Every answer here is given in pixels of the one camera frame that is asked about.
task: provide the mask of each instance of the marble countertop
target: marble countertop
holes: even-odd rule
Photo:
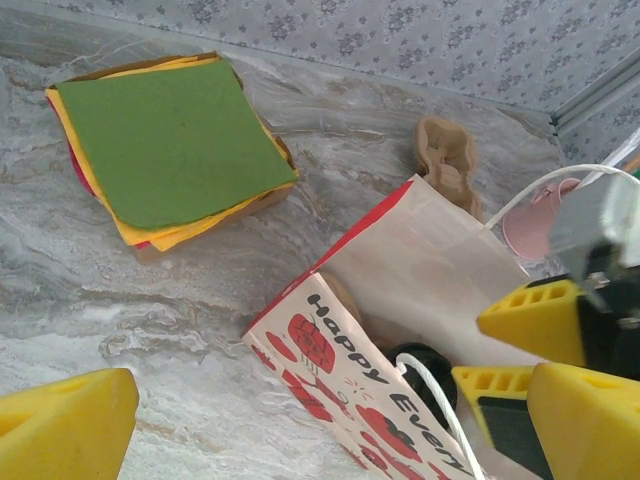
[[[43,90],[212,42],[56,15],[0,8],[0,394],[130,368],[140,407],[123,479],[369,478],[240,336],[413,173],[422,115],[473,134],[487,214],[559,166],[544,120],[223,47],[302,180],[283,203],[142,266],[77,181]]]

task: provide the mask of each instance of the wall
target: wall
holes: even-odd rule
[[[640,87],[560,137],[567,162],[601,163],[640,127]]]
[[[48,3],[547,112],[640,37],[640,0]]]

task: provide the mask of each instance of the pink plastic cup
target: pink plastic cup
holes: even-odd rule
[[[516,207],[502,219],[502,233],[511,250],[526,260],[540,260],[549,253],[549,233],[562,199],[580,183],[567,178],[548,185],[527,205]]]

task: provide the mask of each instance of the white string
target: white string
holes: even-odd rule
[[[502,220],[502,217],[504,217],[511,209],[513,209],[518,203],[520,203],[520,201],[524,197],[529,195],[532,191],[534,191],[539,186],[547,183],[549,180],[552,180],[561,175],[566,175],[568,173],[584,172],[585,170],[592,171],[592,172],[608,173],[612,175],[622,175],[630,178],[635,183],[640,185],[640,180],[638,180],[633,175],[629,175],[624,170],[620,170],[614,167],[608,167],[606,165],[585,164],[585,165],[573,165],[571,167],[559,168],[555,172],[551,172],[551,173],[547,173],[546,175],[543,175],[538,180],[536,180],[531,185],[529,185],[524,190],[522,190],[518,195],[513,197],[513,200],[507,203],[498,213],[496,213],[493,217],[491,217],[491,219],[487,223],[485,223],[485,228],[488,230],[491,230],[493,227],[497,225],[497,223],[500,220]]]
[[[471,466],[471,471],[473,472],[473,476],[476,480],[486,480],[484,472],[482,471],[482,467],[476,458],[475,453],[473,453],[473,449],[469,444],[469,440],[467,440],[467,436],[462,430],[462,426],[458,421],[458,417],[456,417],[453,408],[449,404],[449,400],[447,396],[442,391],[442,388],[438,384],[438,381],[433,378],[431,372],[425,367],[422,363],[420,363],[413,355],[409,355],[408,353],[401,353],[396,357],[396,366],[400,373],[404,375],[406,373],[405,365],[409,365],[414,368],[418,374],[424,380],[425,385],[431,393],[433,393],[434,398],[436,399],[436,403],[444,413],[444,417],[447,419],[449,426],[451,427],[451,432],[453,433],[453,438],[456,439],[460,447],[462,448],[462,452],[464,456],[467,457],[469,461],[469,465]]]

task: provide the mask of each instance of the printed gift bag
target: printed gift bag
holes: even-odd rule
[[[350,292],[362,325],[322,272]],[[469,479],[455,440],[371,338],[422,342],[454,365],[536,363],[475,326],[527,281],[488,229],[415,176],[285,289],[243,341],[363,468],[392,479]]]

